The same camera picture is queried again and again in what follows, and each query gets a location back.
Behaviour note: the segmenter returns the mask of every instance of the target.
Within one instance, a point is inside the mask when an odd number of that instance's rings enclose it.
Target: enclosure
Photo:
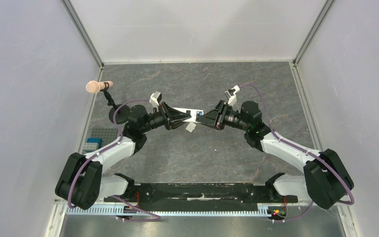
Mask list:
[[[285,138],[336,151],[356,202],[313,205],[285,223],[258,215],[279,208],[277,201],[255,203],[258,212],[153,209],[162,221],[141,223],[117,220],[107,210],[119,204],[107,199],[95,213],[71,210],[55,195],[69,155],[86,153],[88,138],[105,136],[104,146],[120,136],[104,94],[85,90],[91,80],[112,81],[119,104],[159,91],[171,107],[203,113],[235,85],[254,84],[269,110],[242,87],[233,109],[255,101]],[[148,132],[141,150],[103,176],[261,190],[277,173],[303,175],[252,148],[240,130],[185,126]],[[309,210],[310,201],[289,201],[285,218]],[[374,237],[378,205],[379,2],[0,0],[0,236]]]

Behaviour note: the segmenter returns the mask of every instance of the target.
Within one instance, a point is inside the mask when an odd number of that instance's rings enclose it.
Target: gray floor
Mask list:
[[[298,216],[288,208],[288,218]],[[336,207],[314,207],[297,221],[273,224],[265,217],[163,217],[160,222],[123,223],[113,216],[66,215],[61,237],[344,237]]]
[[[110,93],[117,103],[149,99],[160,91],[162,101],[171,107],[206,112],[226,99],[225,90],[251,81],[263,91],[275,129],[313,147],[287,62],[109,65],[104,68],[104,80],[114,82]],[[246,100],[260,102],[250,88],[243,88],[237,99],[235,109]],[[149,103],[143,105],[152,110]],[[112,128],[109,110],[99,93],[90,128]],[[192,133],[184,126],[174,131],[158,128],[147,137],[141,151],[114,165],[106,175],[121,172],[137,182],[264,182],[278,172],[300,174],[288,163],[249,147],[243,132],[231,127],[214,131],[198,125]]]

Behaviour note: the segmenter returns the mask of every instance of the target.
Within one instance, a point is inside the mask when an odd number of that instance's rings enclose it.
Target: purple cable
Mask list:
[[[124,103],[122,104],[121,106],[119,106],[115,112],[114,112],[114,124],[116,125],[118,131],[120,132],[120,139],[118,142],[121,142],[123,140],[123,132],[121,130],[121,128],[118,126],[118,124],[116,123],[115,121],[115,116],[117,115],[118,111],[125,105],[127,104],[130,104],[130,103],[134,103],[134,102],[148,102],[149,100],[132,100],[132,101],[129,101],[127,103]],[[99,154],[102,154],[103,152],[106,152],[107,150],[111,149],[112,147],[115,147],[117,145],[117,143],[113,143],[111,144],[110,146],[107,146],[105,148],[103,148],[102,150],[99,151]],[[95,158],[97,157],[98,154],[94,154],[92,155],[90,158],[88,158],[82,165],[81,167],[79,168],[79,170],[77,171],[75,177],[73,178],[73,181],[72,181],[72,185],[71,185],[71,188],[69,189],[69,194],[68,194],[68,207],[70,208],[75,208],[76,206],[73,206],[72,205],[72,194],[73,194],[73,189],[75,187],[75,184],[77,182],[77,179],[79,178],[80,174],[82,173],[83,169],[85,169],[85,167]]]
[[[306,149],[303,149],[299,146],[297,146],[296,144],[293,144],[287,140],[284,140],[282,139],[281,137],[279,137],[276,133],[275,133],[275,130],[274,130],[274,127],[272,125],[272,122],[271,122],[271,119],[269,117],[269,112],[268,112],[268,106],[266,105],[266,102],[265,102],[265,98],[263,97],[261,91],[259,91],[259,88],[256,86],[256,85],[253,85],[253,84],[250,84],[250,83],[245,83],[245,84],[242,84],[240,85],[239,87],[246,87],[246,86],[251,86],[253,87],[256,92],[258,93],[259,97],[261,98],[262,100],[262,104],[264,106],[264,109],[265,109],[265,113],[266,113],[266,116],[268,118],[268,125],[269,125],[269,128],[271,129],[271,132],[272,134],[274,135],[274,137],[276,139],[278,139],[279,141],[305,153],[306,155],[310,155],[312,156],[313,158],[315,158],[316,160],[318,160],[319,162],[321,162],[337,179],[338,181],[341,183],[341,185],[343,186],[343,188],[345,189],[346,193],[348,194],[349,198],[350,198],[350,201],[341,201],[339,200],[338,202],[339,203],[343,203],[343,204],[348,204],[348,205],[353,205],[355,203],[355,199],[354,199],[354,196],[352,195],[351,193],[351,190],[349,189],[348,185],[345,183],[345,181],[339,176],[339,174],[329,165],[327,164],[322,158],[320,158],[319,156],[313,154],[313,153],[310,153],[308,152]]]
[[[124,221],[127,221],[127,222],[149,222],[149,221],[160,221],[160,219],[161,219],[160,216],[158,216],[158,215],[156,215],[156,214],[153,214],[153,213],[150,213],[150,212],[148,212],[148,211],[142,210],[142,209],[140,209],[140,208],[138,208],[138,207],[136,207],[136,206],[133,206],[133,205],[131,205],[130,203],[128,203],[126,200],[123,200],[123,199],[120,198],[120,197],[117,197],[117,196],[115,196],[115,195],[112,195],[112,196],[110,196],[110,197],[115,198],[115,199],[117,199],[117,200],[123,202],[124,204],[131,206],[133,209],[136,209],[136,210],[138,210],[138,211],[140,211],[140,212],[142,212],[142,213],[144,213],[144,214],[148,214],[148,215],[150,215],[150,216],[152,216],[152,217],[155,217],[155,218],[153,218],[153,219],[140,219],[140,220],[133,220],[133,219],[131,219],[131,220],[127,220],[127,219],[124,219]]]

